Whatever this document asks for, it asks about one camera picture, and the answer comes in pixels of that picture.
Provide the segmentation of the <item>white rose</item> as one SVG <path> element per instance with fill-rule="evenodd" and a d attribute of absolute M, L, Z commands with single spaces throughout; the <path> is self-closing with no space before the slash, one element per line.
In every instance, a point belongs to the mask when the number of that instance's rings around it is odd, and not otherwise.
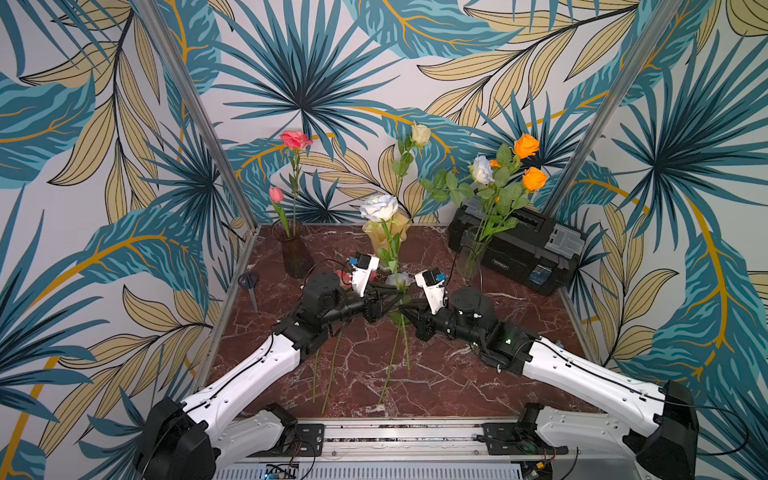
<path fill-rule="evenodd" d="M 389 194 L 381 194 L 368 197 L 359 210 L 366 222 L 369 220 L 388 221 L 399 211 L 399 203 L 396 197 Z M 399 262 L 396 264 L 396 268 L 392 270 L 383 267 L 382 269 L 387 270 L 390 275 L 393 273 L 403 273 Z"/>
<path fill-rule="evenodd" d="M 408 334 L 406 329 L 406 319 L 404 315 L 399 311 L 399 307 L 410 300 L 410 294 L 408 293 L 409 277 L 407 273 L 393 273 L 386 281 L 389 286 L 394 286 L 400 294 L 400 299 L 396 301 L 395 307 L 391 310 L 390 319 L 396 327 L 395 338 L 393 341 L 390 361 L 386 369 L 386 377 L 379 395 L 379 404 L 384 404 L 388 394 L 390 380 L 392 374 L 396 368 L 396 360 L 398 355 L 398 349 L 403 347 L 403 355 L 406 362 L 407 369 L 410 369 L 410 347 L 408 341 Z"/>
<path fill-rule="evenodd" d="M 459 177 L 458 173 L 451 170 L 441 170 L 432 179 L 419 180 L 426 201 L 450 201 L 457 207 L 473 198 L 479 198 L 481 201 L 492 198 L 495 193 L 493 183 L 492 161 L 485 156 L 477 156 L 473 160 L 469 165 L 469 174 L 465 177 Z"/>

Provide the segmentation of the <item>cream rose large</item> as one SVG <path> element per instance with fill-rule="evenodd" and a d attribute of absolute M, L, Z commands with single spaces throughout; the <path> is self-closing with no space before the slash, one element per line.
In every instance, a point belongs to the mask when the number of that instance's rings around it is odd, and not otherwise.
<path fill-rule="evenodd" d="M 399 155 L 392 162 L 395 194 L 400 192 L 403 180 L 411 164 L 414 162 L 417 154 L 428 145 L 431 136 L 432 133 L 429 127 L 415 123 L 410 127 L 409 133 L 398 139 L 397 150 Z"/>

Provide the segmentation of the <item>white rose top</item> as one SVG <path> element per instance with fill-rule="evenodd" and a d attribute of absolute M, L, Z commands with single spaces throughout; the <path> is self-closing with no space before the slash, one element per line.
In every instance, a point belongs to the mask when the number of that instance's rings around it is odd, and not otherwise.
<path fill-rule="evenodd" d="M 465 177 L 459 177 L 458 173 L 451 170 L 441 170 L 432 179 L 419 180 L 426 201 L 450 201 L 457 207 L 473 198 L 479 198 L 481 201 L 492 198 L 495 193 L 493 183 L 492 161 L 485 156 L 477 156 L 473 160 L 469 165 L 469 174 Z"/>

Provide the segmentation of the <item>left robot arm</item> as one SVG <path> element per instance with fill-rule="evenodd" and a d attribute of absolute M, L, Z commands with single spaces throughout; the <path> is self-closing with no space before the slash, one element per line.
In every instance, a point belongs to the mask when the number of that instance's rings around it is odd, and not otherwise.
<path fill-rule="evenodd" d="M 337 323 L 374 323 L 401 299 L 392 286 L 370 282 L 346 290 L 332 272 L 312 275 L 299 302 L 244 361 L 200 391 L 153 406 L 133 459 L 140 479 L 212 479 L 246 457 L 288 446 L 295 418 L 271 404 L 249 419 L 240 413 L 328 340 Z"/>

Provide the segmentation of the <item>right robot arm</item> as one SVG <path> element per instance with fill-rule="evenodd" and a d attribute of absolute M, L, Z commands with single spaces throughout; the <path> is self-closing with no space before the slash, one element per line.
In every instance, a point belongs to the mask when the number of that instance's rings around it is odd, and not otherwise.
<path fill-rule="evenodd" d="M 536 435 L 551 447 L 581 447 L 631 459 L 659 479 L 692 479 L 699 421 L 691 391 L 633 379 L 592 363 L 552 341 L 501 320 L 492 301 L 465 287 L 448 300 L 438 287 L 402 305 L 417 338 L 441 334 L 473 347 L 482 363 L 556 387 L 600 409 L 600 414 L 558 414 L 543 408 Z"/>

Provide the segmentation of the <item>cream yellow fluted vase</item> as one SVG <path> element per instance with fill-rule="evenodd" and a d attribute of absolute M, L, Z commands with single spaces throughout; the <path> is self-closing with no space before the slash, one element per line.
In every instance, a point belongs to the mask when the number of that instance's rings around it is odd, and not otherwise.
<path fill-rule="evenodd" d="M 402 244 L 408 239 L 410 225 L 411 220 L 400 211 L 388 221 L 369 220 L 363 225 L 363 231 L 371 240 L 374 253 L 380 258 L 383 268 L 396 268 Z"/>

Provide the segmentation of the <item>dark purple ribbed vase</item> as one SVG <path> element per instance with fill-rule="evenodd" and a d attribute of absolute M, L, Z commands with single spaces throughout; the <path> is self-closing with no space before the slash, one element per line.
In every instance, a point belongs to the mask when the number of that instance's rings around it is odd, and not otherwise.
<path fill-rule="evenodd" d="M 314 265 L 311 252 L 305 244 L 306 227 L 293 219 L 288 220 L 290 233 L 287 233 L 281 221 L 275 221 L 270 232 L 278 241 L 287 275 L 303 279 Z"/>

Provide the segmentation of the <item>clear glass vase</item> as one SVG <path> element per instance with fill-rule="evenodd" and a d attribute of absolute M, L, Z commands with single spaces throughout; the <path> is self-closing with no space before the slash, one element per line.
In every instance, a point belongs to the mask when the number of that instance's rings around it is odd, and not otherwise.
<path fill-rule="evenodd" d="M 466 229 L 460 238 L 456 268 L 465 281 L 473 280 L 479 273 L 487 241 L 482 237 L 481 227 Z"/>

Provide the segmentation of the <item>black plastic toolbox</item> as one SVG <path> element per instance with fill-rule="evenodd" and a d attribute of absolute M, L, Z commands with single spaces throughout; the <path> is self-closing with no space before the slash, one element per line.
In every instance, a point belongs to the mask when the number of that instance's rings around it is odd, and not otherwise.
<path fill-rule="evenodd" d="M 473 198 L 462 204 L 448 226 L 448 244 L 459 252 L 462 233 L 480 227 L 482 205 Z M 555 219 L 524 208 L 514 214 L 516 228 L 487 242 L 482 267 L 495 271 L 540 295 L 549 296 L 574 278 L 586 236 Z"/>

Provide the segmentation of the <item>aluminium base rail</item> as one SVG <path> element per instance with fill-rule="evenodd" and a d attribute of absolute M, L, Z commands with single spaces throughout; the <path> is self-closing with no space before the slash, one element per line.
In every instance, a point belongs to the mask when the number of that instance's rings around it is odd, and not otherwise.
<path fill-rule="evenodd" d="M 538 404 L 529 405 L 524 414 L 514 420 L 482 420 L 480 418 L 413 418 L 413 419 L 336 419 L 327 424 L 323 453 L 318 457 L 329 460 L 332 457 L 350 457 L 354 461 L 389 458 L 393 461 L 438 460 L 459 461 L 471 456 L 490 457 L 486 446 L 474 439 L 482 432 L 484 423 L 529 423 L 534 424 L 539 411 Z M 558 414 L 595 414 L 555 410 Z M 569 453 L 557 456 L 501 455 L 520 458 L 523 461 L 539 459 L 558 460 L 573 455 L 593 455 L 606 459 L 611 464 L 626 463 L 624 478 L 657 479 L 645 472 L 631 459 L 600 450 L 581 447 L 567 447 Z"/>

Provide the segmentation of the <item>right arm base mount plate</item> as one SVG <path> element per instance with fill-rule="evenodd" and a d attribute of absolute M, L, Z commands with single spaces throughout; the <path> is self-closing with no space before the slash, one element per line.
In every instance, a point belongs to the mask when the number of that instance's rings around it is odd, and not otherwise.
<path fill-rule="evenodd" d="M 557 456 L 566 455 L 569 449 L 565 446 L 555 447 L 547 443 L 535 430 L 534 424 L 529 423 L 484 423 L 482 432 L 474 439 L 486 446 L 492 456 L 527 455 L 527 456 Z"/>

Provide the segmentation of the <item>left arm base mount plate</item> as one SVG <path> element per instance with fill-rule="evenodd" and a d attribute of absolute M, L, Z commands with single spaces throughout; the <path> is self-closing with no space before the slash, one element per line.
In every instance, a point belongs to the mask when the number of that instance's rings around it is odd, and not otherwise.
<path fill-rule="evenodd" d="M 299 423 L 289 427 L 272 449 L 259 452 L 259 457 L 318 457 L 323 453 L 326 426 L 321 423 Z"/>

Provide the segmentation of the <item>left aluminium frame post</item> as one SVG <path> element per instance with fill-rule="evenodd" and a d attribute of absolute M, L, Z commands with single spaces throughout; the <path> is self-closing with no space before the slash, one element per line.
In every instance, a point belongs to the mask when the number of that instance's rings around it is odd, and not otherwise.
<path fill-rule="evenodd" d="M 234 203 L 245 220 L 248 230 L 253 235 L 256 235 L 259 229 L 258 222 L 250 210 L 248 200 L 238 185 L 234 170 L 205 111 L 193 79 L 182 59 L 181 52 L 177 50 L 174 44 L 170 30 L 157 6 L 157 2 L 138 0 L 135 1 L 135 7 L 137 13 L 144 21 L 150 39 L 154 41 L 161 58 L 165 61 L 169 74 L 178 88 L 181 100 L 188 107 L 191 120 L 202 135 L 203 141 L 212 155 L 214 164 L 220 171 L 224 184 L 230 190 Z"/>

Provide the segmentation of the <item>aluminium frame post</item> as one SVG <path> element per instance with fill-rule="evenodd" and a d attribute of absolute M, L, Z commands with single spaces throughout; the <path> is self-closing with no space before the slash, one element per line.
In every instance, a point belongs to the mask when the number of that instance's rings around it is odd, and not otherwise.
<path fill-rule="evenodd" d="M 559 205 L 568 193 L 569 186 L 575 182 L 589 153 L 593 150 L 594 144 L 635 79 L 643 70 L 645 63 L 655 50 L 655 45 L 662 37 L 668 24 L 674 19 L 681 5 L 681 0 L 661 1 L 653 11 L 647 28 L 638 36 L 637 45 L 629 50 L 626 65 L 618 71 L 615 81 L 606 92 L 605 99 L 595 113 L 584 137 L 579 142 L 571 161 L 563 169 L 556 187 L 548 197 L 543 209 L 545 216 L 554 217 L 556 215 Z"/>
<path fill-rule="evenodd" d="M 259 229 L 258 222 L 250 210 L 248 200 L 238 185 L 234 170 L 205 111 L 193 79 L 182 59 L 181 52 L 177 50 L 174 44 L 170 30 L 157 6 L 157 2 L 138 0 L 135 1 L 135 7 L 137 13 L 144 21 L 150 39 L 154 41 L 161 58 L 165 61 L 169 74 L 178 88 L 181 100 L 188 107 L 191 120 L 202 135 L 203 141 L 212 155 L 214 164 L 220 171 L 224 184 L 230 190 L 234 203 L 245 220 L 248 230 L 253 235 L 256 235 Z"/>

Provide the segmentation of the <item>right aluminium frame post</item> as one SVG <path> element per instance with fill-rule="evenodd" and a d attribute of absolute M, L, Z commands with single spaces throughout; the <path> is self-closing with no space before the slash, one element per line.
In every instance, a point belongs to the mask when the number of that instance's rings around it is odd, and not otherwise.
<path fill-rule="evenodd" d="M 635 79 L 643 70 L 645 63 L 655 50 L 655 45 L 662 37 L 668 24 L 674 19 L 681 5 L 681 0 L 661 1 L 653 11 L 647 28 L 638 36 L 637 45 L 629 50 L 626 65 L 618 71 L 615 81 L 606 92 L 605 99 L 595 113 L 584 137 L 579 142 L 571 161 L 563 169 L 556 187 L 548 197 L 543 209 L 545 216 L 554 217 L 556 215 L 559 205 L 568 193 L 569 186 L 575 182 L 589 153 L 593 150 L 594 144 Z"/>

